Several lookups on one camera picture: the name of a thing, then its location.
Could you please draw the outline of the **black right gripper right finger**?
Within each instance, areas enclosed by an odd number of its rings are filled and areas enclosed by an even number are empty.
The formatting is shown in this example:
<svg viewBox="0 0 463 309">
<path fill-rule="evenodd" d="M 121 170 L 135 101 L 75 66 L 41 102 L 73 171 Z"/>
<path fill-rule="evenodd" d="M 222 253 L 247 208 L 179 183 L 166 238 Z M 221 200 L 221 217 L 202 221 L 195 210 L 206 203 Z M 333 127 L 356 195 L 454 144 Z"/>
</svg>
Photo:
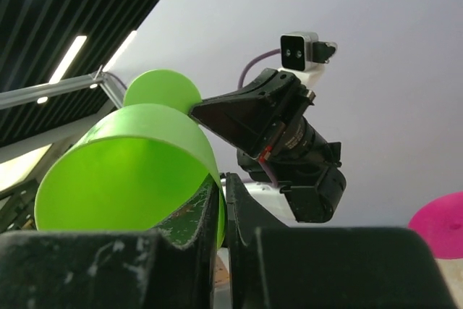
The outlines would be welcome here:
<svg viewBox="0 0 463 309">
<path fill-rule="evenodd" d="M 234 308 L 454 308 L 433 256 L 404 228 L 288 227 L 226 176 Z"/>
</svg>

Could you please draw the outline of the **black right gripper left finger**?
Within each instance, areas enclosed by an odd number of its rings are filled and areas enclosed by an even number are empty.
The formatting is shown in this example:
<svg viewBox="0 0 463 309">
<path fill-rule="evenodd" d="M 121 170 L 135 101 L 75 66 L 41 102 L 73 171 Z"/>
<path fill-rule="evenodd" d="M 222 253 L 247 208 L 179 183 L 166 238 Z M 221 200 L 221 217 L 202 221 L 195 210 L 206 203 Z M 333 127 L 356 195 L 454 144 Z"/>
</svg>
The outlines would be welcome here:
<svg viewBox="0 0 463 309">
<path fill-rule="evenodd" d="M 3 308 L 212 308 L 219 188 L 144 232 L 7 232 Z"/>
</svg>

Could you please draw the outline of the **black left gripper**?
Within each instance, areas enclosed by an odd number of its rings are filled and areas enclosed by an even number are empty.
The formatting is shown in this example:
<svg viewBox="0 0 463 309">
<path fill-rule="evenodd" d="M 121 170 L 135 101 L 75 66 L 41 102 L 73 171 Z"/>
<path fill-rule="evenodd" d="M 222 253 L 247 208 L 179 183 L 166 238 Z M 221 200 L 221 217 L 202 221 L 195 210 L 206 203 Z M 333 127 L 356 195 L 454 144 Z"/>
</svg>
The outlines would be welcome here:
<svg viewBox="0 0 463 309">
<path fill-rule="evenodd" d="M 189 116 L 259 161 L 299 161 L 313 146 L 315 131 L 304 113 L 314 100 L 309 79 L 280 69 L 268 79 L 195 104 Z"/>
</svg>

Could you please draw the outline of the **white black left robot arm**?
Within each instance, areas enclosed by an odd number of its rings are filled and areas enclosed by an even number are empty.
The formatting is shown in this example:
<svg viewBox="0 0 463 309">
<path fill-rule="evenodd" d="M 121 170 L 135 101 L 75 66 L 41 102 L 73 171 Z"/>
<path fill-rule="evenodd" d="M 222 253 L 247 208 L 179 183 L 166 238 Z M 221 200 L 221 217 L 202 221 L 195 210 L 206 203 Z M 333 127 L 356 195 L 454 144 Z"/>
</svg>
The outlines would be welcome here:
<svg viewBox="0 0 463 309">
<path fill-rule="evenodd" d="M 347 181 L 341 143 L 325 140 L 304 117 L 314 99 L 295 74 L 264 69 L 243 88 L 195 104 L 189 115 L 236 148 L 252 180 L 276 186 L 298 222 L 324 223 Z"/>
</svg>

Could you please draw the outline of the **green plastic wine glass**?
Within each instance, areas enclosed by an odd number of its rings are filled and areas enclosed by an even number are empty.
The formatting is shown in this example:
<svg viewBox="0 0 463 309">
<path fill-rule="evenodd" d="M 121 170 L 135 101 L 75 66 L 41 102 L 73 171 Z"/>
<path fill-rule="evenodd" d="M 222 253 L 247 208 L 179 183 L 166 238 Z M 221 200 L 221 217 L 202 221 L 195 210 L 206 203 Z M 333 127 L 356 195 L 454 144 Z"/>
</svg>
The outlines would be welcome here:
<svg viewBox="0 0 463 309">
<path fill-rule="evenodd" d="M 170 69 L 142 73 L 120 109 L 92 126 L 46 173 L 35 199 L 41 231 L 142 231 L 219 181 L 212 146 L 188 113 L 201 95 Z"/>
</svg>

